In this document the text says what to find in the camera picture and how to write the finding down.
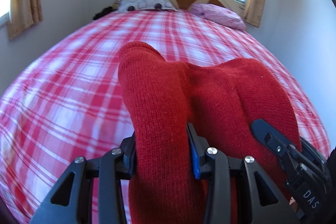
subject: silver screw head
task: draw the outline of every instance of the silver screw head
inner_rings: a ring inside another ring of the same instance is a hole
[[[305,164],[301,163],[300,166],[301,166],[302,170],[307,171],[307,166]]]
[[[121,154],[121,152],[122,152],[121,148],[113,148],[111,151],[112,155],[119,155]]]
[[[82,156],[79,156],[79,157],[75,158],[75,163],[77,163],[77,164],[80,164],[83,161],[84,161],[84,157],[82,157]]]
[[[216,148],[214,148],[214,147],[209,147],[209,148],[207,149],[207,152],[208,152],[208,154],[210,154],[210,155],[215,155],[215,154],[217,154],[218,150],[217,150]]]
[[[251,164],[254,162],[254,157],[252,156],[246,156],[245,157],[245,161],[248,163],[248,164]]]

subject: red sock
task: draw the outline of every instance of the red sock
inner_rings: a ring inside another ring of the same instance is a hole
[[[207,193],[192,172],[187,122],[226,155],[254,156],[290,199],[276,157],[250,132],[252,121],[262,118],[301,149],[289,99],[260,62],[238,58],[198,67],[166,62],[148,44],[132,42],[120,50],[118,78],[136,137],[133,224],[202,223]],[[236,214],[233,204],[232,223]]]

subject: red plaid bedsheet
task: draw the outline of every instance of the red plaid bedsheet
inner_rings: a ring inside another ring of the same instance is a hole
[[[133,132],[117,79],[118,51],[143,41],[168,61],[212,66],[236,57],[264,63],[293,105],[300,135],[328,156],[330,144],[311,102],[290,73],[243,31],[186,11],[112,13],[77,30],[33,62],[0,101],[0,195],[28,223],[79,155],[100,157]],[[128,222],[128,184],[122,190]],[[97,223],[97,185],[93,223]]]

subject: pillow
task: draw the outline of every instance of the pillow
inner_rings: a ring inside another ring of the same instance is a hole
[[[118,0],[116,4],[120,4],[118,7],[120,12],[134,10],[174,10],[177,12],[169,0]]]
[[[220,25],[245,31],[246,26],[241,17],[235,12],[214,4],[196,3],[190,6],[191,13]]]

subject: bed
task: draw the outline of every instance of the bed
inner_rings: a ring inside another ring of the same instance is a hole
[[[233,0],[170,0],[178,12],[110,13],[72,33],[29,65],[0,101],[0,197],[18,223],[37,207],[77,156],[104,155],[133,133],[117,79],[118,51],[143,41],[168,61],[212,66],[236,57],[267,66],[287,93],[299,132],[325,157],[330,144],[311,102],[286,68],[245,31],[188,11],[212,3],[241,13]],[[122,182],[127,219],[128,184]],[[92,222],[97,223],[97,182]]]

